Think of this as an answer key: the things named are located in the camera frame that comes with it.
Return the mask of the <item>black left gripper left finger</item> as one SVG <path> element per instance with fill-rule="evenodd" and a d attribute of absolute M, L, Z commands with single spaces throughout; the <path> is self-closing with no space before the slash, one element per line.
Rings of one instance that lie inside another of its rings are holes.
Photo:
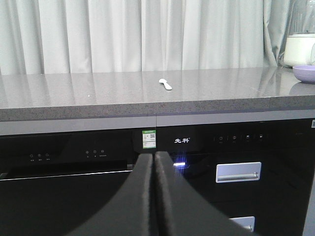
<path fill-rule="evenodd" d="M 153 155 L 141 154 L 111 200 L 70 236 L 150 236 Z"/>

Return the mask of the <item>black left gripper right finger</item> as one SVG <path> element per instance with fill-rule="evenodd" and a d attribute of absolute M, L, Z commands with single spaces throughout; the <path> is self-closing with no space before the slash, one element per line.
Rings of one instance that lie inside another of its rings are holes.
<path fill-rule="evenodd" d="M 251 236 L 217 210 L 174 168 L 166 151 L 154 158 L 155 200 L 161 236 Z"/>

